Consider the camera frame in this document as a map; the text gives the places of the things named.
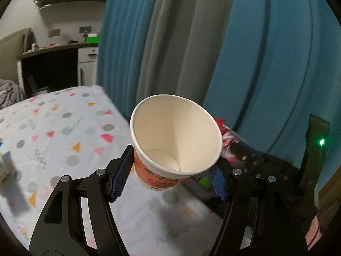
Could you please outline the dark desk with white drawers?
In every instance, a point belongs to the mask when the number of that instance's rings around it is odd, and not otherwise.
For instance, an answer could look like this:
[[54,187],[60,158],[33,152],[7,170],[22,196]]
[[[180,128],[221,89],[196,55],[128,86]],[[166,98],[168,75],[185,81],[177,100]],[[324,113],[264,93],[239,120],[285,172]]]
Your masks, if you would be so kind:
[[97,58],[97,43],[55,45],[24,53],[17,57],[19,85],[27,97],[95,85]]

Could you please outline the red snack wrapper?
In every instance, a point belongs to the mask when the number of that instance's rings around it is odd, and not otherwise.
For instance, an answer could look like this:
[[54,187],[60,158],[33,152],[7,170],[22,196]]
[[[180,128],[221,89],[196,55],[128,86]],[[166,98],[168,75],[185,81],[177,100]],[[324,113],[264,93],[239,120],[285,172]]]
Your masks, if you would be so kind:
[[225,125],[225,120],[221,118],[214,118],[215,122],[217,123],[223,140],[223,148],[220,154],[220,157],[225,158],[233,164],[235,162],[239,162],[240,158],[238,158],[235,154],[232,153],[230,149],[230,145],[232,143],[238,142],[246,142],[241,136],[239,136],[236,132],[234,132],[231,128],[228,128]]

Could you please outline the orange paper cup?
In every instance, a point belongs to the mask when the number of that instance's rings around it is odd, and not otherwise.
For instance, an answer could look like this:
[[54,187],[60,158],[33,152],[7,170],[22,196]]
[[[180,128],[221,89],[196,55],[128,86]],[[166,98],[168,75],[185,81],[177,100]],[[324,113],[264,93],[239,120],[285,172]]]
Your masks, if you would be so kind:
[[192,100],[159,94],[140,101],[130,119],[135,174],[142,186],[167,190],[211,168],[223,139],[214,118]]

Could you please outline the green box on desk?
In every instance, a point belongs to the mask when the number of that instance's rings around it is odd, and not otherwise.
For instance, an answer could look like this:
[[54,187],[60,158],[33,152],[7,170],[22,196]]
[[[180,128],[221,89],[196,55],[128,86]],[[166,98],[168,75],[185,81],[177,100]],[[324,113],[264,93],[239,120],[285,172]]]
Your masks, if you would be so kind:
[[90,33],[87,35],[85,42],[86,43],[98,43],[100,36],[97,33]]

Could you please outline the patterned white bed sheet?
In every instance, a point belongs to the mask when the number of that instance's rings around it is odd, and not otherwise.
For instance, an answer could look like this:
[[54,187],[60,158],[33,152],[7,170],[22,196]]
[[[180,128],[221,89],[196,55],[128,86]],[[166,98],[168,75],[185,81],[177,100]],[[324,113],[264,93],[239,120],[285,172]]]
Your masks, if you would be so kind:
[[[1,184],[1,215],[28,248],[39,215],[63,175],[87,177],[132,143],[128,122],[99,86],[75,87],[1,110],[1,153],[14,175]],[[131,255],[208,255],[222,220],[181,184],[144,188],[134,173],[111,211]]]

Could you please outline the blue and grey curtain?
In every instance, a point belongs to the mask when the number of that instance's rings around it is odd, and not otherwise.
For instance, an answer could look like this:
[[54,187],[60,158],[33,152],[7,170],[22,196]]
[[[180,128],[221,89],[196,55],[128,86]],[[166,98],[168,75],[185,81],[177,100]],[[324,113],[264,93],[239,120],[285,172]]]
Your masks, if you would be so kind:
[[340,168],[340,0],[106,0],[97,82],[124,117],[175,94],[257,150],[301,165],[311,114]]

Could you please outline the grey padded headboard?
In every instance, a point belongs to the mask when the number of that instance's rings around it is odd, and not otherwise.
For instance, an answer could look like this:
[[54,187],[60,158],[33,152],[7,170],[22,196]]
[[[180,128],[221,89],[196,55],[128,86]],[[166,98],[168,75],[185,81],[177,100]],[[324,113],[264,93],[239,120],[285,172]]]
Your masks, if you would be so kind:
[[18,83],[17,57],[31,47],[31,28],[21,29],[1,39],[1,79]]

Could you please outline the grey striped blanket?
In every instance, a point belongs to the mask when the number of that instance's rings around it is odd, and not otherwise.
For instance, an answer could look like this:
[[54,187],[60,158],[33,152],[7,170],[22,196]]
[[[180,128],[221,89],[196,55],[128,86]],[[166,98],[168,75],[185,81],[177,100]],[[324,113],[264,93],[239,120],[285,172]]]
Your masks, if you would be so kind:
[[0,80],[0,109],[25,100],[26,96],[21,87],[12,80]]

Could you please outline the white cup on desk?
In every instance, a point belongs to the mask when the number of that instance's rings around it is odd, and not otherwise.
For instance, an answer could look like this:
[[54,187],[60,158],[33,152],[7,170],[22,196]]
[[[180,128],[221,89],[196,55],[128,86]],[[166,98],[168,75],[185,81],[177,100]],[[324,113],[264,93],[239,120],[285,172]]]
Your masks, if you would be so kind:
[[36,43],[32,44],[32,51],[35,51],[38,48],[38,45]]

